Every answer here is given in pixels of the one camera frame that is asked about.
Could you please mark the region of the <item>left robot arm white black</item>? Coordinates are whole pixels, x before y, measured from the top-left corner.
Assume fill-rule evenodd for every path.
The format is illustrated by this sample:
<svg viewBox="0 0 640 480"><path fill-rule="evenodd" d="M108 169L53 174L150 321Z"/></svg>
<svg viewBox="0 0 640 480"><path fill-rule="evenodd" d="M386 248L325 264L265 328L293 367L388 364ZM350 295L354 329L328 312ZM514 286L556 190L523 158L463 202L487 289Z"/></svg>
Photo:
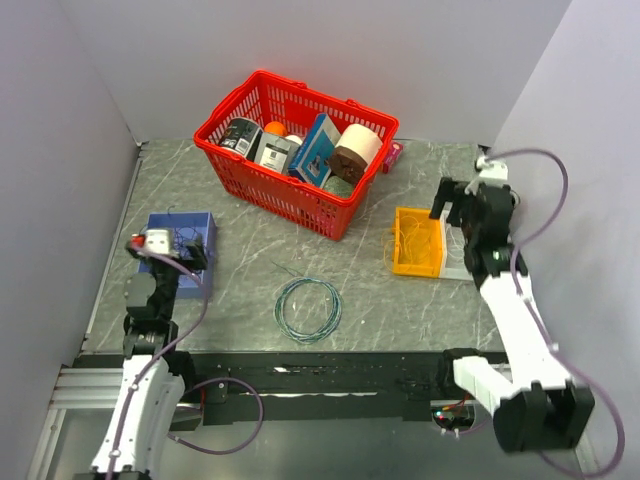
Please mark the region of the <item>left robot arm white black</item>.
<svg viewBox="0 0 640 480"><path fill-rule="evenodd" d="M177 350L184 339L173 321L179 280L198 288L209 266L202 235L183 248L166 228L132 236L127 252L146 269L124 286L122 379L107 432L86 479L155 479L164 442L179 402L191 399L198 378L191 355Z"/></svg>

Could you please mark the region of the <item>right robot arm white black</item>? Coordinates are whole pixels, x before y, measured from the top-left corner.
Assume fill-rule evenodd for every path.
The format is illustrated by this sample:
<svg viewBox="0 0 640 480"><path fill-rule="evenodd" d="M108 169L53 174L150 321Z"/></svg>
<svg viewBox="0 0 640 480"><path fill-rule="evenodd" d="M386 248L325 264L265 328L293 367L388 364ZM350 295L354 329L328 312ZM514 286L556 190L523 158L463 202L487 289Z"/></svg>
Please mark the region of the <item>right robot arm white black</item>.
<svg viewBox="0 0 640 480"><path fill-rule="evenodd" d="M464 264L498 328L510 373L496 370L476 349L443 352L436 373L448 398L470 394L492 417L507 453L573 449L595 406L587 386L576 383L551 354L543 336L528 270L511 240L515 199L508 185L473 188L450 177L440 180L429 214L460 228Z"/></svg>

